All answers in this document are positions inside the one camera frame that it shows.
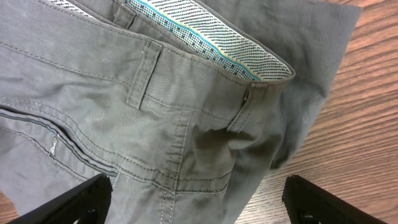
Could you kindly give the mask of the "grey shorts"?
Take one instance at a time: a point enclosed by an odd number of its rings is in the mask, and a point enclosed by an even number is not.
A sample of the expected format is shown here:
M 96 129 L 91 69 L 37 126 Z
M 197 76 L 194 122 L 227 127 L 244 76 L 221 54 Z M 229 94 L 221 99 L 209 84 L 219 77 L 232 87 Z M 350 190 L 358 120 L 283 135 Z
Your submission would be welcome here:
M 97 174 L 107 223 L 234 223 L 300 149 L 360 17 L 325 1 L 1 2 L 1 191 Z

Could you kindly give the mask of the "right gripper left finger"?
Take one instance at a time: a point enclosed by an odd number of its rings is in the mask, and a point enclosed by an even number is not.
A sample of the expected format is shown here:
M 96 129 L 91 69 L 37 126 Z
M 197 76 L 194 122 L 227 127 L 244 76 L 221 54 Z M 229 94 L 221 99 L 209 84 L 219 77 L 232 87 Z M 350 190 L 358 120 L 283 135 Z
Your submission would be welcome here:
M 98 174 L 9 224 L 104 224 L 113 188 Z

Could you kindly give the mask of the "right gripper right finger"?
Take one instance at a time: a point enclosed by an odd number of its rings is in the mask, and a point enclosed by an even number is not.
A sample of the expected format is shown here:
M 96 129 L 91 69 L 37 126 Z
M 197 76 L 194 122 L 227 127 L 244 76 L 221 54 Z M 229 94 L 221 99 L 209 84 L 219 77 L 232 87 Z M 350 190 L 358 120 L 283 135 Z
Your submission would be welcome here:
M 286 178 L 282 201 L 291 224 L 387 224 L 299 175 Z

